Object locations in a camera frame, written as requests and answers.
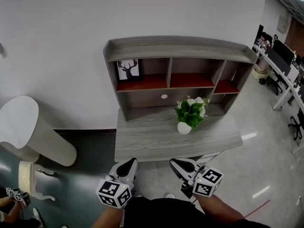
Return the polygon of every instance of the red shelf panel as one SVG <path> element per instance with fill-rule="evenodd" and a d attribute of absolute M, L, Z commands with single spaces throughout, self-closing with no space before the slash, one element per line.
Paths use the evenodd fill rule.
<path fill-rule="evenodd" d="M 219 80 L 215 88 L 215 94 L 238 93 L 238 89 L 232 84 L 231 80 Z"/>
<path fill-rule="evenodd" d="M 167 88 L 165 74 L 143 75 L 142 80 L 118 82 L 117 91 Z"/>
<path fill-rule="evenodd" d="M 170 88 L 207 87 L 214 84 L 208 74 L 172 74 Z"/>

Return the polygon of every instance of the white wall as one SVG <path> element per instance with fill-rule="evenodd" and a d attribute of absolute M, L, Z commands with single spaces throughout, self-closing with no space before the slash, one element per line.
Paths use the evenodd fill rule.
<path fill-rule="evenodd" d="M 0 0 L 0 105 L 29 95 L 59 129 L 115 128 L 108 39 L 184 35 L 251 46 L 264 0 Z"/>
<path fill-rule="evenodd" d="M 276 29 L 280 15 L 288 20 L 288 28 L 286 33 L 282 33 Z M 263 17 L 260 24 L 264 26 L 263 31 L 271 35 L 272 38 L 276 34 L 281 41 L 285 42 L 291 17 L 292 16 L 288 13 L 287 9 L 278 0 L 265 0 Z"/>

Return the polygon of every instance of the office chair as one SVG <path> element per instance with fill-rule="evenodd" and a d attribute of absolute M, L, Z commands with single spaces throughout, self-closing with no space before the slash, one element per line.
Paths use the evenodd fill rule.
<path fill-rule="evenodd" d="M 296 140 L 298 138 L 298 134 L 300 134 L 300 139 L 302 139 L 302 133 L 301 133 L 300 127 L 303 128 L 303 126 L 304 126 L 304 114 L 301 109 L 299 110 L 298 118 L 299 118 L 300 124 L 298 124 L 296 122 L 296 120 L 293 116 L 290 117 L 290 120 L 294 120 L 294 124 L 288 124 L 288 126 L 292 126 L 292 127 L 296 128 L 296 136 L 295 136 L 294 140 Z"/>
<path fill-rule="evenodd" d="M 279 85 L 279 83 L 283 83 L 286 86 L 286 89 L 288 88 L 287 83 L 285 82 L 285 80 L 283 79 L 283 77 L 281 75 L 279 75 L 278 73 L 276 73 L 276 71 L 273 70 L 273 75 L 276 76 L 276 79 L 272 78 L 271 76 L 268 76 L 267 78 L 267 86 L 269 85 L 274 85 L 275 89 L 276 89 L 276 95 L 279 94 L 279 89 L 280 89 L 280 93 L 283 92 L 283 89 L 281 88 L 281 86 Z"/>

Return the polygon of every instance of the white sneaker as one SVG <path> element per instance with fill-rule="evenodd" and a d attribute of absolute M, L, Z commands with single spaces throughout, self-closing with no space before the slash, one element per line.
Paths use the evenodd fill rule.
<path fill-rule="evenodd" d="M 42 223 L 42 220 L 41 220 L 41 218 L 40 218 L 40 215 L 39 215 L 37 209 L 33 208 L 33 213 L 34 213 L 34 218 L 35 218 L 36 220 L 38 220 L 39 223 L 40 223 L 39 227 L 43 227 L 43 223 Z"/>
<path fill-rule="evenodd" d="M 175 196 L 174 196 L 172 193 L 169 193 L 169 194 L 166 195 L 165 198 L 166 198 L 166 199 L 174 199 Z"/>

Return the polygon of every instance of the red line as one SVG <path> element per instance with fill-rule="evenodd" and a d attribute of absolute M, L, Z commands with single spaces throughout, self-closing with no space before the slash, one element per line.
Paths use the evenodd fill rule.
<path fill-rule="evenodd" d="M 258 207 L 257 209 L 255 209 L 254 211 L 252 211 L 251 213 L 247 214 L 245 216 L 245 218 L 247 218 L 249 215 L 252 215 L 254 212 L 258 211 L 260 208 L 262 208 L 265 204 L 269 203 L 270 200 L 268 200 L 266 203 L 262 204 L 260 207 Z"/>

